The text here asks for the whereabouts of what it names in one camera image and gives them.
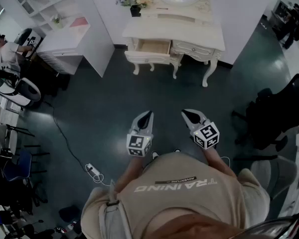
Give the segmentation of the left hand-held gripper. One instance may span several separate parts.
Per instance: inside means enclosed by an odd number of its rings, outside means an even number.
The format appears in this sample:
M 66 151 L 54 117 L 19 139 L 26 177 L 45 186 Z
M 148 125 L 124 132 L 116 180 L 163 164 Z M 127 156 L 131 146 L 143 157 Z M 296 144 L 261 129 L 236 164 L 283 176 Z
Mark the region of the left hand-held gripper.
M 129 155 L 145 156 L 152 145 L 153 112 L 146 111 L 138 115 L 127 134 L 126 148 Z

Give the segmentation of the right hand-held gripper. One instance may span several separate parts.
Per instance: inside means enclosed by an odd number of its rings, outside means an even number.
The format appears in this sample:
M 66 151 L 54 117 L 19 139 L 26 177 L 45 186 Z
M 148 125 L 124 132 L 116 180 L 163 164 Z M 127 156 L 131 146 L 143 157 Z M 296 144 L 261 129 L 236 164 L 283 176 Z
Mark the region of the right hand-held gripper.
M 203 149 L 209 149 L 219 142 L 219 130 L 214 122 L 206 119 L 198 110 L 183 109 L 181 115 L 190 130 L 194 143 Z

